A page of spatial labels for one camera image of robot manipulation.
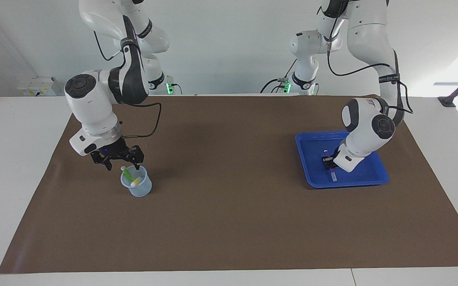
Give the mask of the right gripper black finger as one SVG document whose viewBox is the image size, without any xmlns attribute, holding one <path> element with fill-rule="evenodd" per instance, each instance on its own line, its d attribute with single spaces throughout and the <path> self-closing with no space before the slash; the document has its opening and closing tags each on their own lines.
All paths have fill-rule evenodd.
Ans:
<svg viewBox="0 0 458 286">
<path fill-rule="evenodd" d="M 120 158 L 131 163 L 135 167 L 135 170 L 140 170 L 140 166 L 144 162 L 145 156 L 141 148 L 138 145 L 134 145 L 120 152 Z"/>
<path fill-rule="evenodd" d="M 103 165 L 107 168 L 108 171 L 111 171 L 113 168 L 111 160 L 114 158 L 114 155 L 115 154 L 113 152 L 108 151 L 93 151 L 91 152 L 91 159 L 95 164 Z"/>
</svg>

